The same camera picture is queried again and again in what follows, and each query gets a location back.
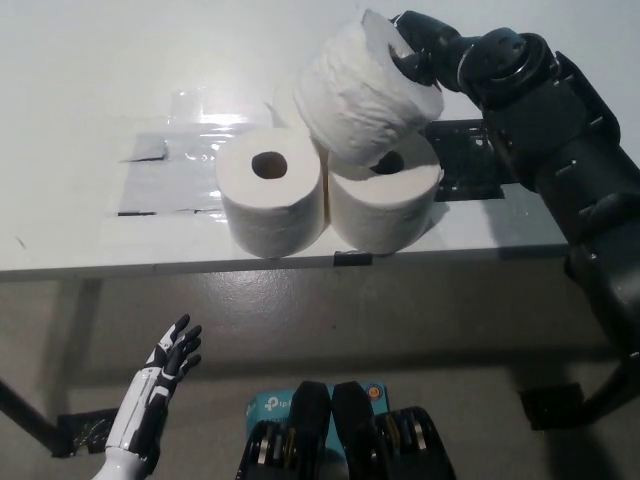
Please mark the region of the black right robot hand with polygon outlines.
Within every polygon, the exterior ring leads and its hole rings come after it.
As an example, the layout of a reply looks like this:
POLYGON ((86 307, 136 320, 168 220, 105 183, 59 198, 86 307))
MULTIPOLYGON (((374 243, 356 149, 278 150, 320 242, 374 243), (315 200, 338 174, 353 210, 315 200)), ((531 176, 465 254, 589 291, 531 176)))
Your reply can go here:
POLYGON ((460 63, 478 37, 464 37, 452 26, 433 17, 407 10, 391 19, 398 33, 412 49, 410 54, 392 53, 398 70, 409 80, 424 86, 460 92, 460 63))

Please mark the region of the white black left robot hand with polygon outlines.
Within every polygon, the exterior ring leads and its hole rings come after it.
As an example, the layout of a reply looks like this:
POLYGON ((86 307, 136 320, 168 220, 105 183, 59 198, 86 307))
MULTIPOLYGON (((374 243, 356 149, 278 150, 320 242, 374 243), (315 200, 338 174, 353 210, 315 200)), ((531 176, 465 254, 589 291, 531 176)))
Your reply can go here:
POLYGON ((119 448, 146 460, 159 451, 160 438, 178 384, 201 356, 199 325, 189 328, 185 314, 172 324, 136 372, 122 400, 109 437, 108 448, 119 448))

